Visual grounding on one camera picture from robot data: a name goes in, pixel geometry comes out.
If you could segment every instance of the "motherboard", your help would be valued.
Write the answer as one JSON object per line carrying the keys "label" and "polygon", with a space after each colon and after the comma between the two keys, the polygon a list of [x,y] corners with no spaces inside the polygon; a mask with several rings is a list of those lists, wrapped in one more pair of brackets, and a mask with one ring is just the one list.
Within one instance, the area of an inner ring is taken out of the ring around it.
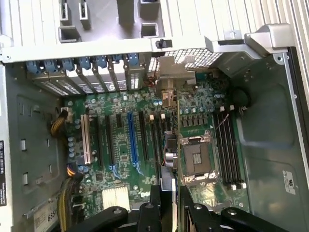
{"label": "motherboard", "polygon": [[[229,80],[211,72],[196,79],[196,86],[177,91],[176,108],[164,107],[152,86],[65,99],[67,171],[84,175],[73,203],[85,218],[149,201],[150,187],[160,183],[160,168],[167,165],[167,131],[180,145],[173,173],[195,202],[215,212],[229,206],[249,211]],[[221,141],[227,135],[229,147]]]}

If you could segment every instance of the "blue pcie slot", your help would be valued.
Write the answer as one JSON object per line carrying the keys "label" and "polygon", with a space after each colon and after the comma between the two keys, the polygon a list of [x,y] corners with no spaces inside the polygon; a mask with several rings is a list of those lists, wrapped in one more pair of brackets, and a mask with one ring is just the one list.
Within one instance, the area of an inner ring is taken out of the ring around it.
{"label": "blue pcie slot", "polygon": [[139,152],[137,150],[133,113],[129,112],[127,114],[127,120],[129,124],[129,137],[132,151],[133,167],[136,168],[139,174],[143,175],[143,173],[140,170],[140,164],[139,164]]}

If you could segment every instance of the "green circuit board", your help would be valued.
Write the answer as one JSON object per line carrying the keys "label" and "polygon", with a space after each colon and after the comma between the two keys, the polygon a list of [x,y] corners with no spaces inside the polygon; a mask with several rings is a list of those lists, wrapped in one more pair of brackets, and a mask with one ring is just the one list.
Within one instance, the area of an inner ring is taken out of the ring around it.
{"label": "green circuit board", "polygon": [[[188,116],[201,116],[205,118],[203,125],[180,125],[180,133],[183,137],[203,135],[205,130],[213,129],[212,113],[222,105],[228,105],[225,91],[229,81],[224,78],[213,78],[211,73],[197,74],[198,88],[184,88],[178,91],[180,118]],[[176,127],[177,121],[173,120],[172,114],[177,115],[175,110],[162,107],[162,101],[157,98],[155,89],[144,88],[134,92],[106,93],[87,96],[76,96],[66,98],[65,107],[72,111],[72,121],[66,124],[67,136],[74,138],[74,155],[68,157],[68,163],[75,164],[76,171],[84,173],[79,194],[84,197],[85,217],[91,217],[103,210],[102,191],[118,187],[126,187],[130,208],[136,204],[146,202],[150,199],[150,187],[158,183],[156,165],[163,161],[163,157],[155,159],[154,147],[152,143],[151,125],[149,115],[165,114],[170,118],[172,127]],[[143,156],[141,129],[138,124],[138,112],[143,111],[145,115],[145,134],[148,149],[148,160]],[[140,173],[132,163],[132,150],[129,140],[129,129],[127,113],[132,112],[134,116],[135,132],[137,137],[137,148],[139,154]],[[98,126],[94,122],[98,119],[99,128],[102,131],[101,156],[94,155],[91,164],[83,163],[83,142],[80,128],[81,115],[90,116],[90,141],[91,151],[98,152],[99,144],[97,140]],[[121,114],[123,126],[117,127],[116,114]],[[112,143],[114,148],[114,158],[116,163],[116,174],[109,164],[109,151],[106,140],[106,128],[104,117],[111,116]],[[242,164],[241,150],[239,149],[240,163]],[[214,142],[209,146],[211,165],[214,169],[219,169],[217,160],[217,144]],[[185,174],[185,164],[182,163],[182,173]],[[209,183],[207,185],[190,186],[192,197],[197,203],[204,203],[211,207],[230,204],[241,207],[248,211],[249,203],[246,189],[228,190],[220,182]]]}

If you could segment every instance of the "screw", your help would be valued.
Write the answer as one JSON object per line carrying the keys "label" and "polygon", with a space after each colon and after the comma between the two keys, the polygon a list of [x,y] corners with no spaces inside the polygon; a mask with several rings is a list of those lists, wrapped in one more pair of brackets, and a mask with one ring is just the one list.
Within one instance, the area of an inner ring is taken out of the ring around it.
{"label": "screw", "polygon": [[230,215],[236,215],[236,214],[237,214],[236,211],[235,211],[234,209],[229,209],[227,212],[228,212],[228,214],[230,214]]}
{"label": "screw", "polygon": [[146,205],[146,208],[147,208],[147,209],[152,209],[153,207],[154,207],[154,206],[153,206],[152,204],[150,204],[150,203]]}
{"label": "screw", "polygon": [[115,210],[113,211],[114,214],[120,214],[121,212],[122,212],[121,209],[115,209]]}
{"label": "screw", "polygon": [[194,208],[195,208],[195,209],[201,209],[202,206],[201,206],[200,204],[195,204],[195,205],[194,205]]}

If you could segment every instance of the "white pci slot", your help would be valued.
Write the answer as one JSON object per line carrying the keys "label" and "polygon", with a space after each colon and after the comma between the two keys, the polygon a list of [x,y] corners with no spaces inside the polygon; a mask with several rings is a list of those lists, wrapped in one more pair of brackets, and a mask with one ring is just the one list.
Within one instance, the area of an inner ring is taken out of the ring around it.
{"label": "white pci slot", "polygon": [[85,164],[91,163],[90,151],[90,133],[89,133],[89,116],[81,115],[82,136],[83,136],[83,149]]}

